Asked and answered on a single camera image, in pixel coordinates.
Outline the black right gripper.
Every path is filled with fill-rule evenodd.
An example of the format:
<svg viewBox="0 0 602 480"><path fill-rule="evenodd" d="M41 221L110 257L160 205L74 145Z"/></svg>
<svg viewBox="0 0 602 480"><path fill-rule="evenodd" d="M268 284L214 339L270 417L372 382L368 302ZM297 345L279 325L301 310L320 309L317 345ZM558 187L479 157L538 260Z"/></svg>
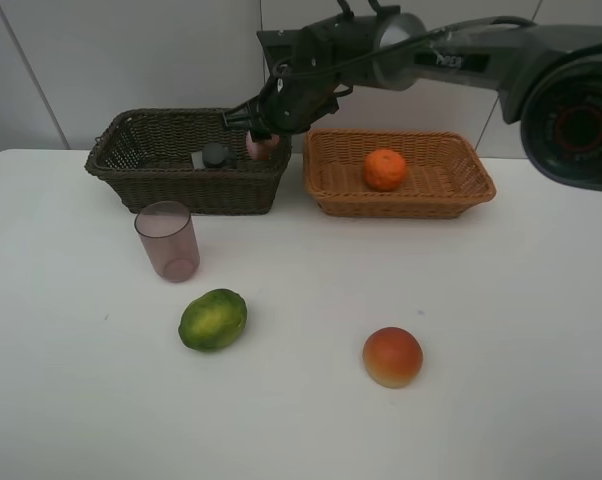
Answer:
<svg viewBox="0 0 602 480"><path fill-rule="evenodd" d="M306 132L318 119L339 106L333 79L284 80L270 77L261 91L223 114L229 130L249 130L253 141L279 142L278 135Z"/></svg>

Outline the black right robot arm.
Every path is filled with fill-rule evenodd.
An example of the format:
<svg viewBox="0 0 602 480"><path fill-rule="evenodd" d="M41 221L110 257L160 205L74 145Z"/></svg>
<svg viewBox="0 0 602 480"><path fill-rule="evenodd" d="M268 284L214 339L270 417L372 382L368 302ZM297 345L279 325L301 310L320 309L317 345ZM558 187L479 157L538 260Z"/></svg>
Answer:
<svg viewBox="0 0 602 480"><path fill-rule="evenodd" d="M493 90L535 168L602 191L602 26L497 16L433 30L396 6L349 9L298 30L258 35L270 71L223 116L257 140L308 131L357 87L403 91L420 79Z"/></svg>

